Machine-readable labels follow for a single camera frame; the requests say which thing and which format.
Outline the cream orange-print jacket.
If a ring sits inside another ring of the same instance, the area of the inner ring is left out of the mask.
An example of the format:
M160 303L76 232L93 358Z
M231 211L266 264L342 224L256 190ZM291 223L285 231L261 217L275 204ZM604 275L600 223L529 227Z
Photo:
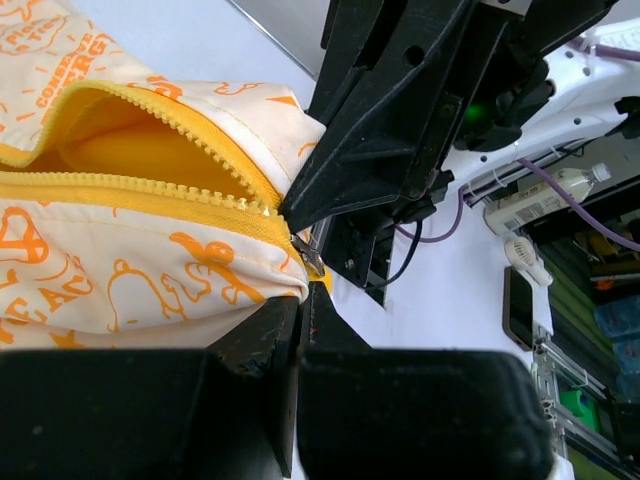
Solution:
M205 347L331 278L279 206L324 127L174 81L54 1L1 5L1 347Z

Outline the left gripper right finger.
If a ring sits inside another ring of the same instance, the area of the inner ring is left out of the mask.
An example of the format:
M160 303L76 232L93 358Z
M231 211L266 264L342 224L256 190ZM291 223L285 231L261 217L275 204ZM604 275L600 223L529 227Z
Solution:
M296 436L309 479L545 479L532 376L499 351L369 346L320 282L302 306Z

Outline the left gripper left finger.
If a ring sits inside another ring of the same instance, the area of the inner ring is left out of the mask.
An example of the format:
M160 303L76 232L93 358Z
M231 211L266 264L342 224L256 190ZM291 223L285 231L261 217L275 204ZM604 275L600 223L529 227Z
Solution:
M292 469L298 303L209 347L1 357L5 479L280 479Z

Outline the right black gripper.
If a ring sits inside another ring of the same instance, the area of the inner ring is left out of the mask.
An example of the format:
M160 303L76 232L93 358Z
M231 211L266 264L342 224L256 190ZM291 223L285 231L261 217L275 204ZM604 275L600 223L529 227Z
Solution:
M455 142L513 138L550 99L544 57L609 1L333 1L308 112L325 133L280 206L298 232L416 200Z

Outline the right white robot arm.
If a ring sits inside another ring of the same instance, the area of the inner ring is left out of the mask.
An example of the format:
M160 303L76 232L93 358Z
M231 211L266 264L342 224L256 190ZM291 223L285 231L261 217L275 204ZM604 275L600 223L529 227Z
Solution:
M298 232L426 215L520 157L607 134L639 98L639 22L608 1L334 1L309 114L325 133L281 206Z

